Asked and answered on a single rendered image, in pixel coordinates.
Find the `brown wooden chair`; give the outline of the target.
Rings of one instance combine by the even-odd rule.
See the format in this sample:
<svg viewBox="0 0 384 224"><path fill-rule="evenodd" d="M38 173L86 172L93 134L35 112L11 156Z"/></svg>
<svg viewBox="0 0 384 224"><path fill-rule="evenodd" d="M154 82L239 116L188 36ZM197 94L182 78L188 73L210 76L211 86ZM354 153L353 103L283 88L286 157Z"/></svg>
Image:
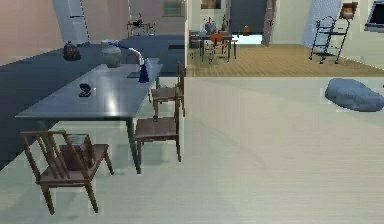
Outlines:
<svg viewBox="0 0 384 224"><path fill-rule="evenodd" d="M71 134L65 130L22 131L24 152L40 186L51 215L55 213L51 188L84 187L95 213L98 205L92 188L93 178L102 161L114 174L108 154L108 144L93 144L88 134ZM29 138L34 138L46 160L47 167L40 172L33 158Z"/></svg>
<svg viewBox="0 0 384 224"><path fill-rule="evenodd" d="M152 89L151 95L153 99L153 108L154 115L158 115L158 105L163 102L175 101L176 99L180 100L182 103L182 110L185 110L185 101L184 101L184 79L185 79L185 67L179 62L178 63L178 72L177 72L177 83L174 87L164 87L158 89Z"/></svg>
<svg viewBox="0 0 384 224"><path fill-rule="evenodd" d="M138 119L135 130L138 163L142 159L142 146L145 142L174 140L177 159L181 161L180 147L180 99L175 98L175 112L172 117L156 117Z"/></svg>

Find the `blue desk lamp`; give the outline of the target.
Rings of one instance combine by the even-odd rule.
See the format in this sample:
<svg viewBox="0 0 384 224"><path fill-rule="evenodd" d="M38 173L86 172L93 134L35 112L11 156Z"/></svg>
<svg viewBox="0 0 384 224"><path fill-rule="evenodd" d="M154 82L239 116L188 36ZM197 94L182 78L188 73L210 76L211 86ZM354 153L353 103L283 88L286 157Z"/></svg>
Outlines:
<svg viewBox="0 0 384 224"><path fill-rule="evenodd" d="M109 42L109 45L134 52L139 57L139 66L140 66L139 83L147 83L149 81L145 60L140 51L131 47L126 47L124 45L114 43L114 42Z"/></svg>

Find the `dark small dining table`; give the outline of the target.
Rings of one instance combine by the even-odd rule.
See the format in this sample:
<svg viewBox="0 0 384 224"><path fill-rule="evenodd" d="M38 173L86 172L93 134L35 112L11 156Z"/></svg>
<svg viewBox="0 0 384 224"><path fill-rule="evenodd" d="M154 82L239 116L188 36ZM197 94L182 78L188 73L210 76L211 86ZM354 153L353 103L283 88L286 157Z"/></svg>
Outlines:
<svg viewBox="0 0 384 224"><path fill-rule="evenodd" d="M202 45L200 49L204 52L208 51L208 63L213 62L214 55L218 50L226 56L227 60L230 60L230 54L233 54L234 58L237 58L237 41L233 39L230 34L214 33L214 34L202 34L199 36L199 40Z"/></svg>

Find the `orange chair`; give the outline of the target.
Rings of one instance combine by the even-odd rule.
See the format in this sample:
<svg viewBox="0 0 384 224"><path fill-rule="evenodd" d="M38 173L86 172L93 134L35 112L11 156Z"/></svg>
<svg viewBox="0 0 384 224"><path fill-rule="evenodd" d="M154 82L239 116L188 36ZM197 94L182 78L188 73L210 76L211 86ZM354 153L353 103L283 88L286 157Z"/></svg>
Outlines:
<svg viewBox="0 0 384 224"><path fill-rule="evenodd" d="M209 47L212 54L216 52L217 48L223 51L225 47L225 44L223 43L223 35L220 33L211 34Z"/></svg>

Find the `grey dining table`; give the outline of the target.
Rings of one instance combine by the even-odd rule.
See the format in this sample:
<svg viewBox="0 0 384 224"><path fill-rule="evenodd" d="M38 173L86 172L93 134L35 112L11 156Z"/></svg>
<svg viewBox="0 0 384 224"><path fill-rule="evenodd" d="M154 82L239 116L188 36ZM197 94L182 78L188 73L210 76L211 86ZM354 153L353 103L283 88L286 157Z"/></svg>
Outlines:
<svg viewBox="0 0 384 224"><path fill-rule="evenodd" d="M124 121L136 172L141 173L137 158L134 119L137 117L153 84L159 85L163 67L158 58L145 60L149 81L139 83L139 78L127 78L139 72L137 64L122 64L108 68L101 64L65 85L26 110L16 115L19 119L36 121ZM91 87L89 97L80 97L80 84Z"/></svg>

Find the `green framed picture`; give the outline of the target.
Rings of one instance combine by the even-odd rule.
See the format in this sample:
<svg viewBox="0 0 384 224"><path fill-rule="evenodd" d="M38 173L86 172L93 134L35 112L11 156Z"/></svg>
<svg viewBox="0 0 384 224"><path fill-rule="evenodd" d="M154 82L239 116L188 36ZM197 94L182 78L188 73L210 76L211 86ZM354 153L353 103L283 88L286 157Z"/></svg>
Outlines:
<svg viewBox="0 0 384 224"><path fill-rule="evenodd" d="M165 0L162 9L164 17L182 17L184 15L184 1Z"/></svg>

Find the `dark round bag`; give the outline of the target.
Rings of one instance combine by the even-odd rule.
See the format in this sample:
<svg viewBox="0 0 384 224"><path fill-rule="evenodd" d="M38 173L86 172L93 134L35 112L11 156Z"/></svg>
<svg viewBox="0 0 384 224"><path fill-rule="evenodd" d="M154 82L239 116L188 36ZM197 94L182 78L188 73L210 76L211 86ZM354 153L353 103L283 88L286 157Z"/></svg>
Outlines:
<svg viewBox="0 0 384 224"><path fill-rule="evenodd" d="M80 51L70 41L63 48L63 58L66 61L77 61L81 59Z"/></svg>

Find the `black metal shelf rack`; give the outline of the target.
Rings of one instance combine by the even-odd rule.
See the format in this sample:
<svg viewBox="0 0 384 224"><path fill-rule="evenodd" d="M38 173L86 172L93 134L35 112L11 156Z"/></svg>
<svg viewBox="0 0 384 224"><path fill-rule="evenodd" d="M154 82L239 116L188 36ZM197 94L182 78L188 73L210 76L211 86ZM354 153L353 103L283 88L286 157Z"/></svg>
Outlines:
<svg viewBox="0 0 384 224"><path fill-rule="evenodd" d="M316 32L309 59L319 56L319 63L323 64L328 57L333 57L334 63L338 64L350 28L350 20L325 16L318 20L315 26Z"/></svg>

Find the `blue grey floor cushion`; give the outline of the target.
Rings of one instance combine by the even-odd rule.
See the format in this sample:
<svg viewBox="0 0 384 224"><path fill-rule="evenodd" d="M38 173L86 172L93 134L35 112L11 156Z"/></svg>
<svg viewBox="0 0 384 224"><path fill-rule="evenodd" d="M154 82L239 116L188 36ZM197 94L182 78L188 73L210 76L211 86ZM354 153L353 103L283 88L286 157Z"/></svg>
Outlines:
<svg viewBox="0 0 384 224"><path fill-rule="evenodd" d="M325 98L358 112L378 112L384 108L384 96L355 79L332 78L325 90Z"/></svg>

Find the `brown framed picture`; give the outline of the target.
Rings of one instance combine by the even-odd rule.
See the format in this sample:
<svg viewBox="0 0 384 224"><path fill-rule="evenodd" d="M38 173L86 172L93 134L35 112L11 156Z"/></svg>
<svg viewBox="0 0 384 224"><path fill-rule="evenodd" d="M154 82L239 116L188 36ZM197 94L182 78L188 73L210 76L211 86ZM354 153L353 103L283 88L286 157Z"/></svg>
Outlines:
<svg viewBox="0 0 384 224"><path fill-rule="evenodd" d="M353 19L357 6L357 2L343 3L339 17L343 19Z"/></svg>

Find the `framed wall picture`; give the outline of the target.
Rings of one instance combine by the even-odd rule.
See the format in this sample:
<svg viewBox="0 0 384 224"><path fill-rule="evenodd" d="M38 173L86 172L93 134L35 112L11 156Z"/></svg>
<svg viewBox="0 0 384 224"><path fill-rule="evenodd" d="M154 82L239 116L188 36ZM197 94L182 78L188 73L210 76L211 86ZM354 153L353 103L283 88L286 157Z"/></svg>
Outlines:
<svg viewBox="0 0 384 224"><path fill-rule="evenodd" d="M220 9L221 0L201 0L202 9Z"/></svg>

